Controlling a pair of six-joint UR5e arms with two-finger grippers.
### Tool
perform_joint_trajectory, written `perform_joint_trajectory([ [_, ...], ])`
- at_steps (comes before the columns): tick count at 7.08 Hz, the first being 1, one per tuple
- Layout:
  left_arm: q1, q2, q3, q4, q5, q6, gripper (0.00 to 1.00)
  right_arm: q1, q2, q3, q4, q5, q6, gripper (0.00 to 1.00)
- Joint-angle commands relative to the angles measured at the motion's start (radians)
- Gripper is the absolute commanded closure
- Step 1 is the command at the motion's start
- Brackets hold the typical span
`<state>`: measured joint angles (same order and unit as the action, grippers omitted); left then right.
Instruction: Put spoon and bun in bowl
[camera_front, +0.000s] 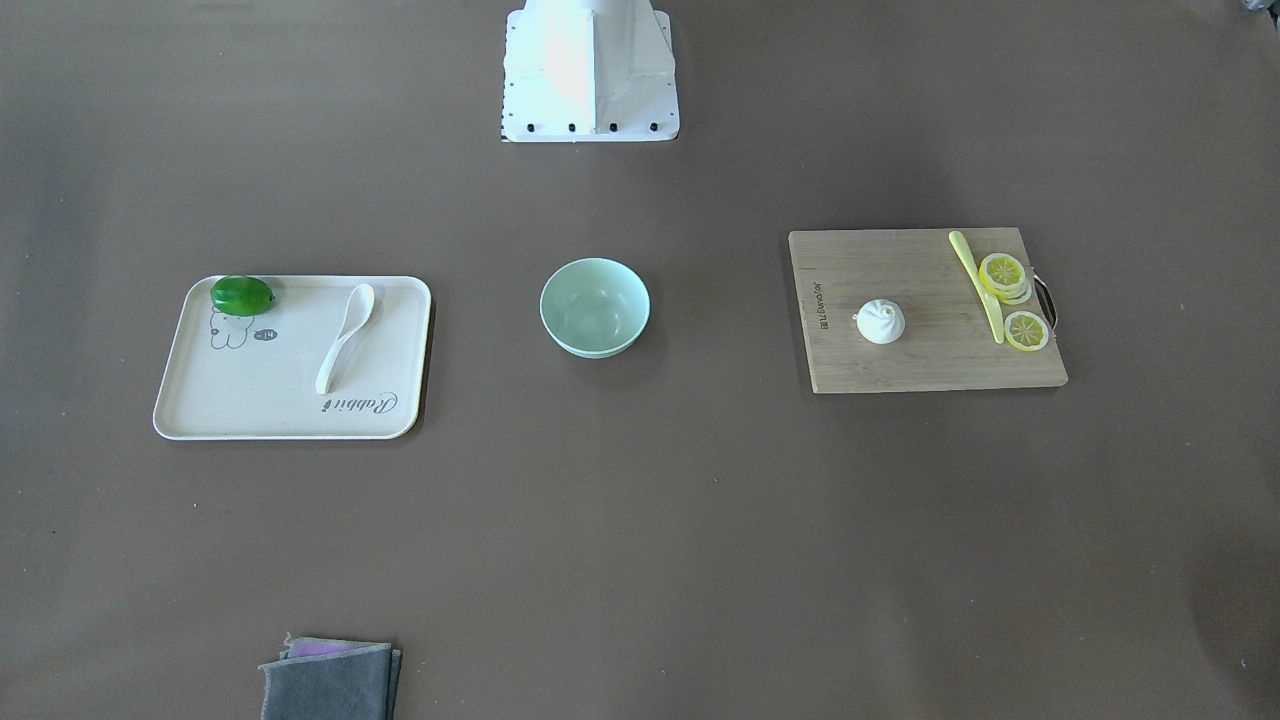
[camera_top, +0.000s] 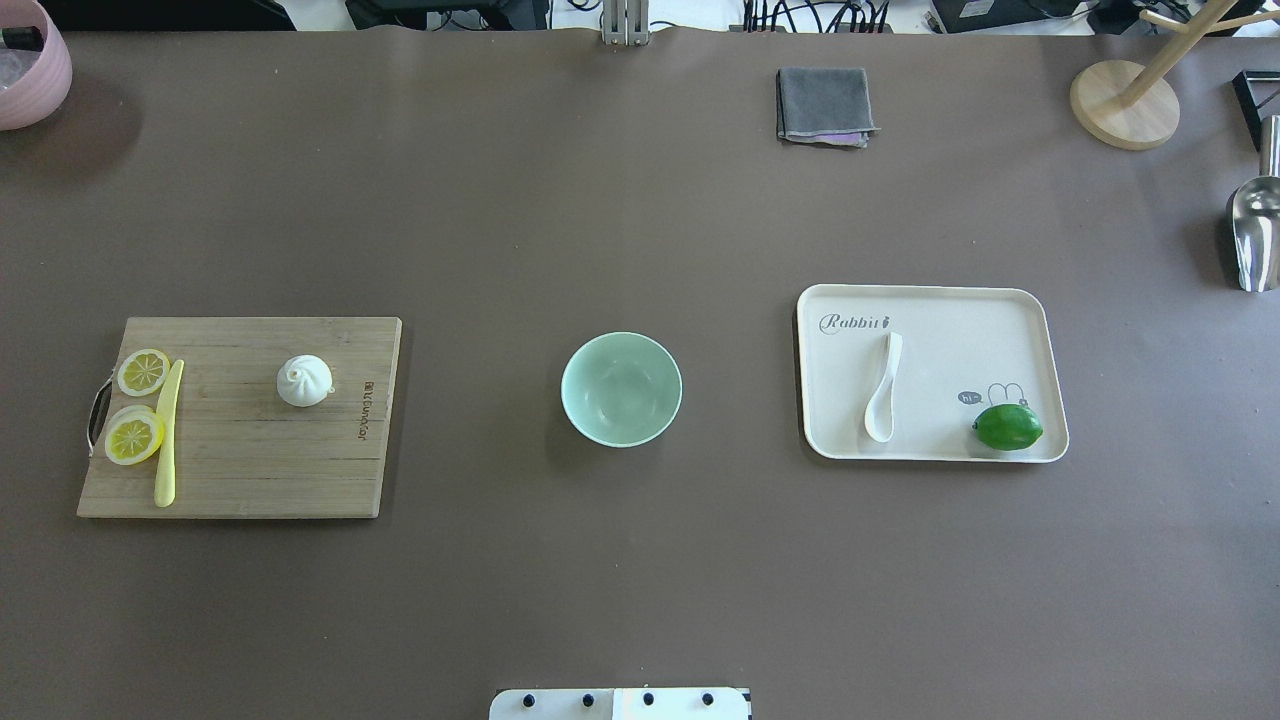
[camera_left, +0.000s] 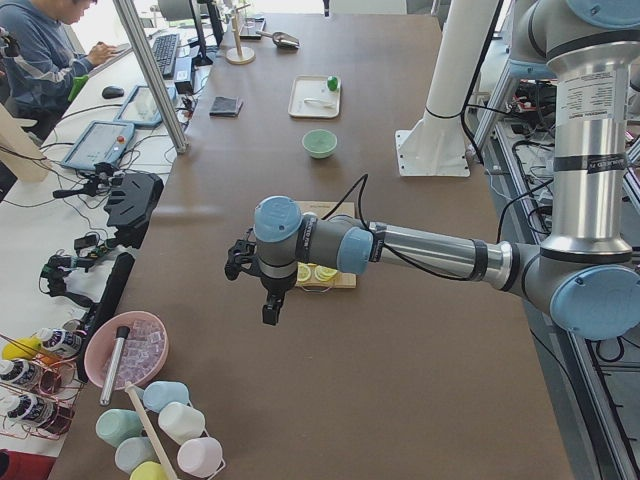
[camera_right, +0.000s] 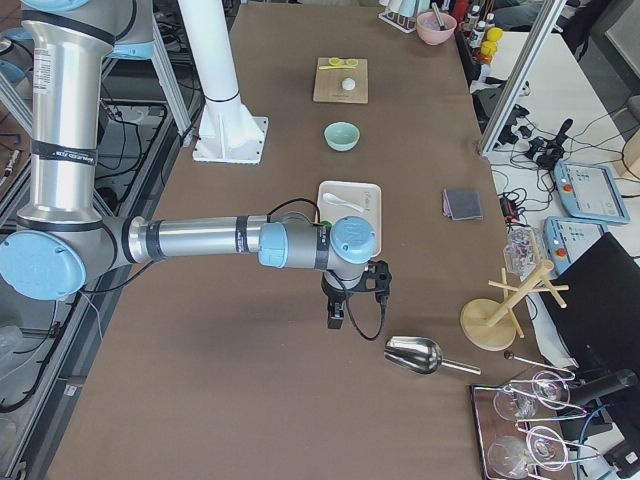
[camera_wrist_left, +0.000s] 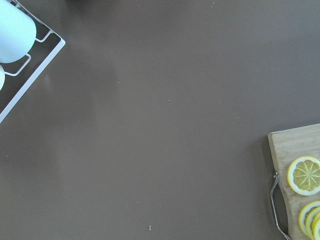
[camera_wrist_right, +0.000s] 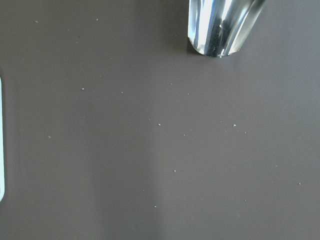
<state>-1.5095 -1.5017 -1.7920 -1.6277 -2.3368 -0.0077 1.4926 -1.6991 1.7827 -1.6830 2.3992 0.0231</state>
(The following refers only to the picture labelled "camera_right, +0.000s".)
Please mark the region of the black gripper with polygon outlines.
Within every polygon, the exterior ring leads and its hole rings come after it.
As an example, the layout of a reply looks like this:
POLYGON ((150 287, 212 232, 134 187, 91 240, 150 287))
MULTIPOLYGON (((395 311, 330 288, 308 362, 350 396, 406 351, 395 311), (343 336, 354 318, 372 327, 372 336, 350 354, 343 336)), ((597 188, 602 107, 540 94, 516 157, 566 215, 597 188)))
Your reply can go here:
POLYGON ((327 297, 327 328, 339 330, 344 321, 344 308, 351 292, 330 273, 324 273, 321 288, 327 297))

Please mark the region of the silver UR robot arm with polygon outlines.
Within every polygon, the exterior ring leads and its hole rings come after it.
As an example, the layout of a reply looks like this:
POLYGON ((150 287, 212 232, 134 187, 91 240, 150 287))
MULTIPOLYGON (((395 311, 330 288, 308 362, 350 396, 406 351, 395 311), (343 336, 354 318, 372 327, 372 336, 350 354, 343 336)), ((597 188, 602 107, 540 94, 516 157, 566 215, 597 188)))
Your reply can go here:
POLYGON ((388 298, 376 234, 348 216, 326 226, 298 213, 151 221, 104 217, 93 205, 102 63, 151 57, 148 1, 26 1, 22 24, 35 43, 29 202, 1 245, 1 275, 20 294, 58 300, 124 265, 171 257, 256 254, 275 268, 322 273, 327 324, 351 316, 356 293, 388 298))

